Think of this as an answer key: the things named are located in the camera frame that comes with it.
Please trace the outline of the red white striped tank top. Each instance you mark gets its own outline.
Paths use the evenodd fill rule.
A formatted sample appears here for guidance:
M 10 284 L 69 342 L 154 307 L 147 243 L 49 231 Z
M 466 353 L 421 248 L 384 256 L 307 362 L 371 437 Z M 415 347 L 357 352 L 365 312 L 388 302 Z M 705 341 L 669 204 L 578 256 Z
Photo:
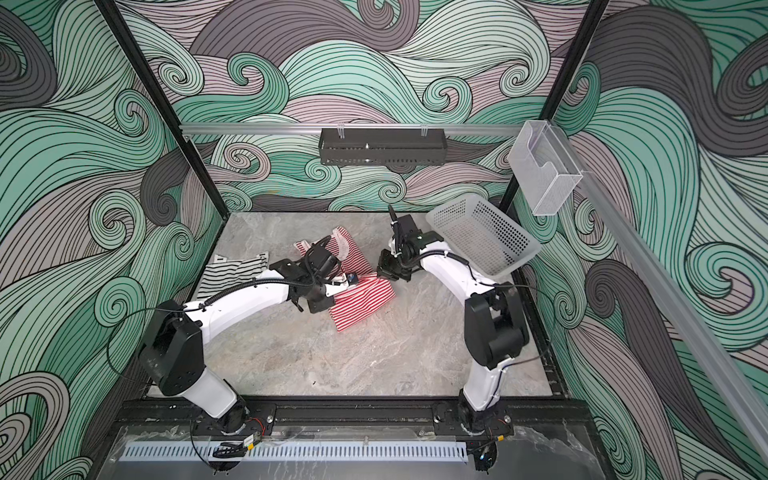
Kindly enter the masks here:
M 332 230 L 325 248 L 341 262 L 336 276 L 355 274 L 358 279 L 351 289 L 334 296 L 335 304 L 330 308 L 330 316 L 338 332 L 369 318 L 395 298 L 390 281 L 377 276 L 344 227 Z

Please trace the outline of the black white striped tank top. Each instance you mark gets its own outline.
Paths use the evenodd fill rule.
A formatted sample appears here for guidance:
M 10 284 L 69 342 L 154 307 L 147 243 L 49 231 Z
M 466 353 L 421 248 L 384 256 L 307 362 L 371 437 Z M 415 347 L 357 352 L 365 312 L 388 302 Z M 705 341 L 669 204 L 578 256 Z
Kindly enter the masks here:
M 268 261 L 268 252 L 244 260 L 215 254 L 214 260 L 203 270 L 194 299 L 205 300 L 222 290 L 253 280 L 267 269 Z

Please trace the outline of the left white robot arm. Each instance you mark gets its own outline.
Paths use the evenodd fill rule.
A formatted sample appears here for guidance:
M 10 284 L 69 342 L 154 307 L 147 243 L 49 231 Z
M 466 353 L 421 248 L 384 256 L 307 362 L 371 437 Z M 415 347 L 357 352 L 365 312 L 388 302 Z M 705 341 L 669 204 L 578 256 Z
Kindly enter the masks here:
M 346 272 L 327 248 L 328 236 L 310 245 L 298 260 L 283 259 L 254 278 L 184 305 L 160 304 L 143 334 L 137 358 L 159 392 L 201 409 L 224 435 L 242 430 L 249 418 L 244 400 L 205 362 L 214 337 L 256 313 L 286 302 L 323 312 L 335 296 L 356 287 L 360 275 Z

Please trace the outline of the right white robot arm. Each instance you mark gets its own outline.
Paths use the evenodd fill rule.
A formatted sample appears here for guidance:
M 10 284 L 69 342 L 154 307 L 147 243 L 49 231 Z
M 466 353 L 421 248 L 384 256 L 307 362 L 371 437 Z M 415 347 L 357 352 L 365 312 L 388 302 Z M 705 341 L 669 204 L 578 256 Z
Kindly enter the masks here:
M 388 214 L 392 237 L 379 255 L 377 275 L 408 282 L 425 271 L 464 308 L 463 337 L 472 363 L 459 393 L 458 415 L 467 430 L 478 431 L 500 400 L 505 370 L 530 341 L 518 288 L 481 276 L 442 236 L 422 231 L 410 215 L 399 216 L 392 207 Z

